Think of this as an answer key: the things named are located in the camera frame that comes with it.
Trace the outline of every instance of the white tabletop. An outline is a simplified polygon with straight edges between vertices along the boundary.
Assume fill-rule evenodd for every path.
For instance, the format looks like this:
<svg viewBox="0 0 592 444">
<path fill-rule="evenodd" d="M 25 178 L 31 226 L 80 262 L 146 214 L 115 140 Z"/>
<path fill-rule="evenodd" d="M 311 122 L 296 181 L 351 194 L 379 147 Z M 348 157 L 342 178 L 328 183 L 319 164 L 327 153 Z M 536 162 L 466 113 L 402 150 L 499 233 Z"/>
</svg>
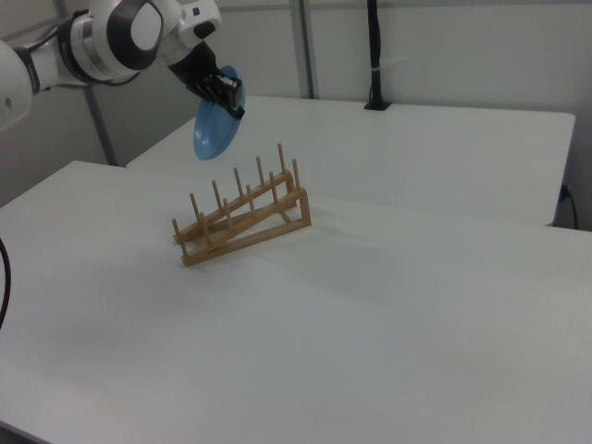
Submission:
<svg viewBox="0 0 592 444">
<path fill-rule="evenodd" d="M 197 159 L 191 121 L 128 167 L 232 181 L 233 167 L 251 170 L 256 155 L 283 142 L 315 195 L 543 226 L 555 216 L 574 129 L 574 116 L 559 113 L 413 105 L 380 113 L 251 96 L 246 108 L 218 158 Z"/>
<path fill-rule="evenodd" d="M 185 268 L 191 191 L 215 207 L 75 163 L 0 209 L 0 421 L 62 444 L 592 436 L 587 233 L 312 196 L 311 228 Z"/>
</svg>

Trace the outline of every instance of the blue plate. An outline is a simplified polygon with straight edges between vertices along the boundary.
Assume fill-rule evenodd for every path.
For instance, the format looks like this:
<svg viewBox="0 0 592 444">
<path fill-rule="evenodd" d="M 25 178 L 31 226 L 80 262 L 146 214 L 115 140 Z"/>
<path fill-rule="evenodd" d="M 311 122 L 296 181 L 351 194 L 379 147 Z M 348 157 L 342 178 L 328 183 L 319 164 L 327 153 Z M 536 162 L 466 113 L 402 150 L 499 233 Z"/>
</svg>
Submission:
<svg viewBox="0 0 592 444">
<path fill-rule="evenodd" d="M 234 67 L 223 67 L 221 70 L 227 77 L 242 80 L 242 75 Z M 243 83 L 240 101 L 240 106 L 243 108 L 245 96 Z M 222 106 L 202 100 L 195 117 L 193 131 L 193 147 L 197 156 L 202 160 L 209 160 L 221 155 L 234 139 L 240 125 L 241 121 L 232 117 Z"/>
</svg>

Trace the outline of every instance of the wooden frame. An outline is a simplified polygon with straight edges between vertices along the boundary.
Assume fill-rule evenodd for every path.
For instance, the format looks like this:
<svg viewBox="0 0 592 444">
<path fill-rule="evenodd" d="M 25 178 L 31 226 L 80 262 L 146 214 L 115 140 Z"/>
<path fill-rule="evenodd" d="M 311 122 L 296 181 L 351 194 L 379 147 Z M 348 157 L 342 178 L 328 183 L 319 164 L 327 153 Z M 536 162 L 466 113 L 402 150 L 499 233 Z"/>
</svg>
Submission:
<svg viewBox="0 0 592 444">
<path fill-rule="evenodd" d="M 254 188 L 247 185 L 243 189 L 239 170 L 234 168 L 234 177 L 239 189 L 239 197 L 231 202 L 227 199 L 220 199 L 216 181 L 213 180 L 212 186 L 216 197 L 217 209 L 209 215 L 206 216 L 199 211 L 195 196 L 193 194 L 190 195 L 197 221 L 185 229 L 179 229 L 177 220 L 173 219 L 173 227 L 175 229 L 174 239 L 183 251 L 181 259 L 185 266 L 200 264 L 223 254 L 235 252 L 256 243 L 268 241 L 283 234 L 312 225 L 308 195 L 304 187 L 300 184 L 296 159 L 292 160 L 292 176 L 292 173 L 286 169 L 281 143 L 277 145 L 277 149 L 279 151 L 281 172 L 276 175 L 269 173 L 269 179 L 265 180 L 261 158 L 257 156 L 260 183 Z M 286 184 L 286 194 L 279 197 L 278 186 L 284 183 Z M 269 192 L 273 195 L 273 203 L 256 208 L 255 200 Z M 286 214 L 286 210 L 298 206 L 298 203 L 300 203 L 301 218 L 292 220 Z M 246 213 L 236 216 L 232 215 L 246 205 L 249 205 Z M 278 227 L 264 229 L 257 233 L 237 238 L 246 230 L 253 228 L 273 215 L 280 215 L 284 223 Z M 194 245 L 194 248 L 190 250 L 189 247 L 191 245 Z"/>
</svg>

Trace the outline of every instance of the white wall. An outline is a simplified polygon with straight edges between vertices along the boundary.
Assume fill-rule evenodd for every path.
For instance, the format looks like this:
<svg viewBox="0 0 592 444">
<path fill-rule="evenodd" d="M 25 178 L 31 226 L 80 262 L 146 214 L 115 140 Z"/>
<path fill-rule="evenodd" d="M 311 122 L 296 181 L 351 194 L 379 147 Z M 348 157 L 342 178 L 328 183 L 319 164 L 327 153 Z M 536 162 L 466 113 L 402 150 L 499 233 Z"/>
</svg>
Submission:
<svg viewBox="0 0 592 444">
<path fill-rule="evenodd" d="M 383 59 L 404 58 L 383 74 L 386 98 L 575 114 L 566 179 L 592 229 L 592 5 L 381 7 L 379 16 Z M 319 96 L 367 100 L 365 9 L 313 8 L 311 21 Z"/>
<path fill-rule="evenodd" d="M 44 24 L 6 42 L 35 41 L 55 19 L 50 1 L 1 0 L 0 39 Z M 30 114 L 0 134 L 0 206 L 73 160 L 105 162 L 84 95 L 63 89 L 41 92 Z"/>
</svg>

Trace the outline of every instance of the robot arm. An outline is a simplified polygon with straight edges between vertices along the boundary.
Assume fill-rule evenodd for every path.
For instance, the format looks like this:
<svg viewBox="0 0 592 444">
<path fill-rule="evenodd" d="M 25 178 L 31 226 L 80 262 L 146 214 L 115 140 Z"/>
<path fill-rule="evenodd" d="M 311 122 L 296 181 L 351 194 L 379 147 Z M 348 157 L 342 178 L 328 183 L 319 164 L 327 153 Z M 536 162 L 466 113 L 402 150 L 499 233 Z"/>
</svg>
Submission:
<svg viewBox="0 0 592 444">
<path fill-rule="evenodd" d="M 133 80 L 155 60 L 191 92 L 240 119 L 239 79 L 224 76 L 205 39 L 220 27 L 214 0 L 91 0 L 38 43 L 0 42 L 0 130 L 25 116 L 34 94 L 52 86 Z"/>
</svg>

